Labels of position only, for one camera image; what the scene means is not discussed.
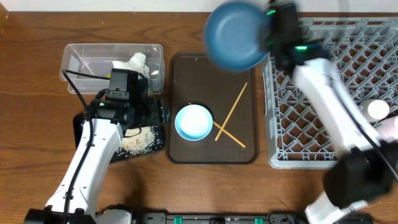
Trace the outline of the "dark blue plate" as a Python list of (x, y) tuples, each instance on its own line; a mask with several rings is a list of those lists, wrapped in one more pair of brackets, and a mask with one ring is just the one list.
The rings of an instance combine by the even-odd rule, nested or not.
[(204, 40), (209, 58), (224, 70), (242, 72), (264, 59), (261, 31), (268, 31), (270, 19), (257, 6), (242, 1), (226, 2), (209, 16)]

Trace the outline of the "white cup green inside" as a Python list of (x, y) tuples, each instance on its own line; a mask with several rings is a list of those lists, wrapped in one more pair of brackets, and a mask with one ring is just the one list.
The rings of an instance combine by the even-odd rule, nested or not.
[(389, 105), (383, 100), (364, 100), (359, 105), (363, 116), (370, 123), (378, 122), (389, 114)]

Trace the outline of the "rice leftovers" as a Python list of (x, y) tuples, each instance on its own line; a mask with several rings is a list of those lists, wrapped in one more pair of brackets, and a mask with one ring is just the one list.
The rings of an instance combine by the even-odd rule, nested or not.
[(162, 150), (164, 145), (164, 132), (161, 127), (148, 126), (128, 129), (113, 155), (113, 160), (120, 161), (157, 152)]

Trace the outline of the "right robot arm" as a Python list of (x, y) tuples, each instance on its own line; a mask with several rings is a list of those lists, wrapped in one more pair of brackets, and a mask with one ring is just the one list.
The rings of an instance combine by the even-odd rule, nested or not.
[(383, 100), (397, 116), (397, 19), (301, 18), (291, 69), (262, 64), (269, 162), (326, 169), (308, 223), (336, 223), (388, 194), (397, 180), (397, 131), (368, 121), (360, 102)]

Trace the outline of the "light blue bowl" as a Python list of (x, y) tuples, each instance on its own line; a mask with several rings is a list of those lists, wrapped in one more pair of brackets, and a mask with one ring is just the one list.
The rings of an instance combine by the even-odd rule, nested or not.
[(213, 128), (211, 113), (201, 105), (187, 105), (176, 115), (175, 130), (188, 141), (199, 141), (207, 137)]

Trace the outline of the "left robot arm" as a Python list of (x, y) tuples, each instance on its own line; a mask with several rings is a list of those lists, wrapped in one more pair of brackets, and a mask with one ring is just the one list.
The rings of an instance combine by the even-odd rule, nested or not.
[(96, 213), (96, 205), (109, 163), (129, 128), (160, 126), (170, 111), (164, 100), (144, 103), (94, 99), (86, 108), (86, 121), (67, 173), (43, 209), (31, 208), (24, 223), (135, 223), (134, 213), (113, 205)]

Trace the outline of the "white napkin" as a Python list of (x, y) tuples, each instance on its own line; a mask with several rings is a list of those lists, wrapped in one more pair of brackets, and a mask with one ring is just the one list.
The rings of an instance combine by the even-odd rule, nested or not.
[(143, 74), (146, 78), (149, 76), (149, 67), (145, 64), (146, 56), (140, 52), (135, 53), (128, 62), (119, 60), (113, 61), (113, 68), (132, 70)]

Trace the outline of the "white cup pink inside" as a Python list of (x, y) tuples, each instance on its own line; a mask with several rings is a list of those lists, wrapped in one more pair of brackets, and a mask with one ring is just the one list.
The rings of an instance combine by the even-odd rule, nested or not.
[(376, 128), (377, 132), (387, 141), (397, 141), (398, 138), (398, 117), (388, 118), (380, 122), (380, 125)]

